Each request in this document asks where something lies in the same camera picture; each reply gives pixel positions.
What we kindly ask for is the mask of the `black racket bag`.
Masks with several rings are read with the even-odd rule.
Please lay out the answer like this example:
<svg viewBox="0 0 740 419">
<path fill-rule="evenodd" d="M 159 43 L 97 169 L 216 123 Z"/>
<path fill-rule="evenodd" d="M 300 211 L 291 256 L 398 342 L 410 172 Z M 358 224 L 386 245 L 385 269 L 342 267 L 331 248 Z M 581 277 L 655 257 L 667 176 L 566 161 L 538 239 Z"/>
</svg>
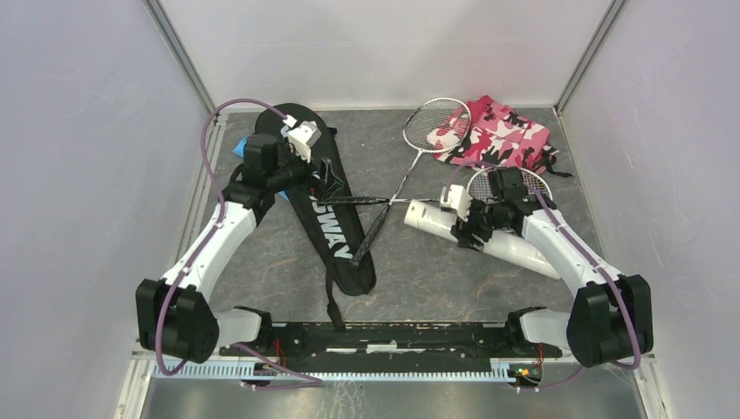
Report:
<svg viewBox="0 0 740 419">
<path fill-rule="evenodd" d="M 337 130 L 329 127 L 323 119 L 307 106 L 296 103 L 283 103 L 275 108 L 295 117 L 299 122 L 314 122 L 320 137 L 312 146 L 312 155 L 331 161 L 332 172 L 341 181 L 346 180 L 343 163 L 335 137 Z M 351 259 L 363 239 L 365 232 L 358 211 L 349 205 L 324 205 L 311 196 L 306 187 L 297 186 L 285 191 L 306 235 L 325 265 L 325 292 L 327 314 L 336 332 L 346 330 L 339 306 L 333 297 L 333 287 L 348 296 L 370 293 L 376 285 L 376 274 L 372 257 L 367 255 L 355 267 Z"/>
</svg>

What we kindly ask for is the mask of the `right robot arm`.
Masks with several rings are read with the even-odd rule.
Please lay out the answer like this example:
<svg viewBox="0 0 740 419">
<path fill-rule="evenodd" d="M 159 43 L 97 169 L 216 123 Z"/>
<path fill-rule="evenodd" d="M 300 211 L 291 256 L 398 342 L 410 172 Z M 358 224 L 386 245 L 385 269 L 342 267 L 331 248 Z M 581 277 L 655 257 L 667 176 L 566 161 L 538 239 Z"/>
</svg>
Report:
<svg viewBox="0 0 740 419">
<path fill-rule="evenodd" d="M 456 214 L 459 246 L 480 251 L 496 230 L 510 230 L 554 268 L 573 296 L 569 312 L 530 308 L 514 312 L 506 349 L 526 356 L 538 344 L 572 353 L 583 367 L 612 363 L 636 369 L 654 345 L 651 289 L 641 275 L 625 275 L 570 227 L 554 201 L 524 181 L 520 168 L 486 170 L 490 196 L 473 197 L 449 182 L 441 206 Z"/>
</svg>

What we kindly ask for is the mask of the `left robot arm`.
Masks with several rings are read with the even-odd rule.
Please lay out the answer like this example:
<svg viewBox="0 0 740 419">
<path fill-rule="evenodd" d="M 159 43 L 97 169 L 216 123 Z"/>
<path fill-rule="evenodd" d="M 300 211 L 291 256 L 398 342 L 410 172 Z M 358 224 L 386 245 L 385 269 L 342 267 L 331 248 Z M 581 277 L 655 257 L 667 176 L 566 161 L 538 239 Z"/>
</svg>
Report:
<svg viewBox="0 0 740 419">
<path fill-rule="evenodd" d="M 343 186 L 333 162 L 304 142 L 254 134 L 242 161 L 217 192 L 213 215 L 184 255 L 158 279 L 144 279 L 135 292 L 140 344 L 151 350 L 166 375 L 173 358 L 202 364 L 220 347 L 241 343 L 253 355 L 274 344 L 267 312 L 236 307 L 215 313 L 210 297 L 237 248 L 263 221 L 276 195 L 292 187 L 324 197 Z"/>
</svg>

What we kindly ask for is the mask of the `white shuttlecock tube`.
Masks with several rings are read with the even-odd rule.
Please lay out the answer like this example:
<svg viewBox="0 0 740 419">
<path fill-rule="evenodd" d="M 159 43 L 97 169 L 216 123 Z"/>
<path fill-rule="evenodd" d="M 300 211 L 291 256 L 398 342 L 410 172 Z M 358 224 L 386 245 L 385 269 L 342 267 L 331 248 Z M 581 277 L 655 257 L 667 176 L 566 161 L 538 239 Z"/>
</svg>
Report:
<svg viewBox="0 0 740 419">
<path fill-rule="evenodd" d="M 455 221 L 454 214 L 419 200 L 411 201 L 404 217 L 404 224 L 407 226 L 458 244 L 458 240 L 451 233 Z M 479 252 L 549 278 L 561 279 L 543 254 L 532 244 L 510 232 L 495 230 Z"/>
</svg>

